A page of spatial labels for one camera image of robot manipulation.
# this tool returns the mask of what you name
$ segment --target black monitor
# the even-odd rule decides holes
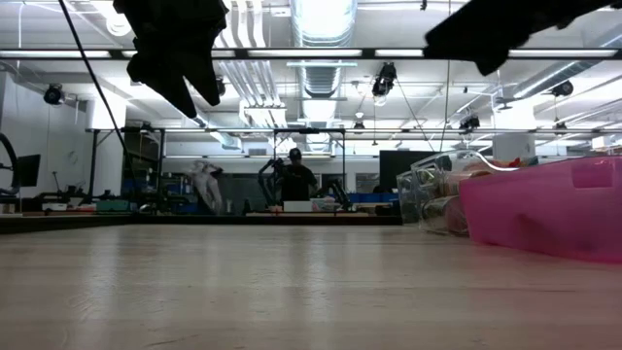
[[[386,191],[397,188],[397,175],[410,170],[410,165],[434,156],[436,152],[380,151],[380,186]]]
[[[17,158],[17,171],[20,187],[36,187],[39,179],[39,164],[41,155]]]

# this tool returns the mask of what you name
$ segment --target ventilation duct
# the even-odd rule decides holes
[[[346,48],[352,43],[357,0],[290,0],[295,45],[300,48]],[[339,61],[325,60],[327,63]],[[302,101],[302,114],[312,122],[334,117],[337,108],[333,97],[341,83],[339,67],[301,67],[298,70],[301,97],[325,100]],[[309,143],[313,151],[327,147]]]
[[[622,47],[622,24],[609,30],[606,34],[586,45],[586,47],[603,49],[618,49]],[[553,64],[516,86],[513,90],[513,97],[516,99],[524,99],[550,90],[599,63],[601,63],[600,60],[579,60]]]

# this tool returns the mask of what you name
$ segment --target pole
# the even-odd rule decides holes
[[[90,178],[88,179],[88,196],[86,204],[93,201],[93,186],[95,186],[95,163],[97,162],[97,135],[99,130],[93,130],[93,144],[90,153]]]
[[[157,210],[161,208],[162,203],[162,164],[164,160],[164,144],[166,143],[166,130],[161,129],[159,131],[159,153],[157,158]]]
[[[273,159],[275,162],[276,162],[276,135],[277,135],[278,133],[279,133],[279,131],[278,131],[278,130],[276,130],[276,129],[273,131],[273,137],[274,137],[274,140],[273,140],[273,141],[274,141],[274,143],[272,144],[272,146],[273,146],[273,149],[272,149],[272,159]],[[273,181],[273,183],[272,183],[272,198],[274,198],[274,201],[276,202],[276,203],[275,203],[275,206],[278,206],[278,205],[279,205],[279,204],[278,204],[278,203],[279,203],[279,200],[278,200],[278,199],[277,199],[277,197],[276,197],[276,176],[273,176],[273,177],[272,177],[272,181]]]
[[[342,161],[342,175],[341,180],[343,181],[343,188],[346,190],[346,195],[348,194],[348,180],[346,179],[346,132],[342,131],[343,142],[341,143],[341,161]]]

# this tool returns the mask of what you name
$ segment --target pink plastic bin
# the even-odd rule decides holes
[[[587,157],[464,180],[472,240],[622,263],[622,157]]]

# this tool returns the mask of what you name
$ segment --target monitor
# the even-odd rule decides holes
[[[39,179],[39,164],[41,155],[17,158],[17,171],[20,187],[36,187]]]

